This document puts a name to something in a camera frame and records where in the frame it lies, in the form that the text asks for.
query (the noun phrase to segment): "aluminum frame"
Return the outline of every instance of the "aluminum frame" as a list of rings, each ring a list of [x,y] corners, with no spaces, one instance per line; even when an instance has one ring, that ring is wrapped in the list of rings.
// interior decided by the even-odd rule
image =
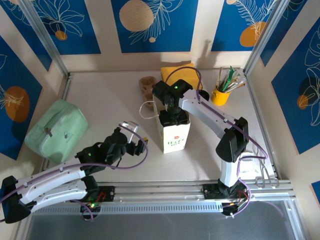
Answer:
[[[114,201],[102,203],[100,214],[123,214],[124,211],[125,214],[221,212],[221,202],[231,199],[205,200],[201,193],[202,185],[210,183],[217,181],[99,182],[100,186],[115,186]],[[257,187],[254,180],[246,183],[251,189],[252,201],[284,201],[295,238],[308,239],[299,218],[290,181],[280,180],[278,188],[266,183],[264,189]],[[81,213],[78,204],[69,202],[42,208],[19,223],[13,239],[25,240],[32,217],[39,215],[80,217]]]
[[[19,8],[21,9],[22,13],[25,15],[31,27],[40,39],[45,50],[48,52],[52,60],[56,63],[57,67],[64,75],[64,77],[67,77],[69,74],[68,70],[64,62],[62,61],[62,58],[56,45],[54,44],[54,41],[50,37],[33,4],[29,0],[17,0],[17,2],[19,4]]]
[[[245,76],[250,73],[256,61],[260,57],[261,52],[265,48],[271,34],[274,32],[280,18],[282,17],[282,14],[286,10],[286,7],[288,6],[290,1],[291,0],[277,1],[275,8],[273,9],[265,27],[262,30],[260,37],[258,38],[255,46],[253,47],[253,50],[250,54],[248,61],[246,62],[243,68]]]

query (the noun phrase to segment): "small cup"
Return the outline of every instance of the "small cup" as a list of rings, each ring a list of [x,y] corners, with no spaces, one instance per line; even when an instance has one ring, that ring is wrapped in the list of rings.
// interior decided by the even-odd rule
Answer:
[[[226,104],[229,95],[231,92],[228,93],[223,93],[217,90],[217,88],[214,89],[212,92],[212,103],[217,105],[217,106],[223,106]]]

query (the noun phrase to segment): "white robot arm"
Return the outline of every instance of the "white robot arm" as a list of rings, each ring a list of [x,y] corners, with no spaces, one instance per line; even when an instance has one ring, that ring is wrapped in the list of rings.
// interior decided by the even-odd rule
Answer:
[[[161,111],[159,114],[159,119],[163,126],[187,123],[187,115],[185,113],[187,111],[204,122],[221,139],[216,147],[216,152],[222,160],[218,190],[223,197],[232,196],[238,190],[237,187],[240,184],[237,176],[238,157],[246,149],[249,141],[227,122],[233,123],[246,133],[248,133],[248,122],[243,117],[235,119],[225,114],[209,102],[208,99],[200,96],[201,101],[205,101],[215,112],[224,117],[222,119],[201,104],[198,100],[197,91],[182,79],[171,86],[164,81],[160,81],[154,85],[152,93],[166,105],[166,110]]]
[[[119,126],[132,134],[122,133],[117,127],[104,142],[83,149],[58,166],[18,180],[13,176],[5,178],[0,192],[5,222],[18,222],[40,208],[64,201],[97,199],[101,189],[90,175],[120,161],[125,153],[138,156],[146,149],[146,140],[139,140],[137,145],[132,142],[138,130],[136,123],[122,122]]]

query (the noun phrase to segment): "orange circle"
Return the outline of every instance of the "orange circle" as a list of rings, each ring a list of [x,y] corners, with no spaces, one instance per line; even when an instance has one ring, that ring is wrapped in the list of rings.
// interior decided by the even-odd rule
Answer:
[[[156,42],[156,38],[150,37],[150,38],[149,38],[149,42],[150,42],[150,43],[155,43],[155,42]]]
[[[67,40],[68,36],[64,31],[56,31],[55,32],[55,37],[61,41]]]
[[[254,25],[248,26],[240,36],[240,44],[244,47],[253,47],[264,29],[266,23],[259,21]]]
[[[305,95],[299,96],[297,103],[300,109],[305,109],[308,106],[308,97]]]
[[[9,0],[9,2],[15,4],[15,5],[19,5],[18,0]]]
[[[232,5],[234,3],[236,3],[237,0],[226,0],[226,3],[229,5]]]
[[[17,123],[23,123],[29,114],[30,100],[22,87],[12,86],[4,94],[5,111],[8,117]]]

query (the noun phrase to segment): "black bracket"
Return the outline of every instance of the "black bracket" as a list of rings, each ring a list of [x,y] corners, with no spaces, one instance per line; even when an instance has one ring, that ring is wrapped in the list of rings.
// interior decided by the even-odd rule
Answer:
[[[98,203],[113,202],[115,197],[114,186],[99,186],[100,193],[97,199]]]
[[[235,125],[245,133],[249,134],[248,122],[243,117],[235,119]],[[246,150],[249,140],[237,129],[231,127],[225,129],[225,134],[221,138],[215,151],[218,156],[227,163],[235,163],[238,156]]]
[[[212,199],[238,199],[240,192],[246,192],[247,189],[240,181],[237,181],[233,186],[227,187],[219,179],[218,183],[203,184],[202,194],[205,200]]]
[[[243,183],[237,181],[233,186],[227,187],[220,180],[218,183],[204,184],[202,185],[202,194],[205,200],[212,199],[239,199],[241,198],[241,192],[246,192],[247,189]],[[231,216],[239,210],[237,204],[230,205],[229,203],[222,203],[223,212],[225,216]]]

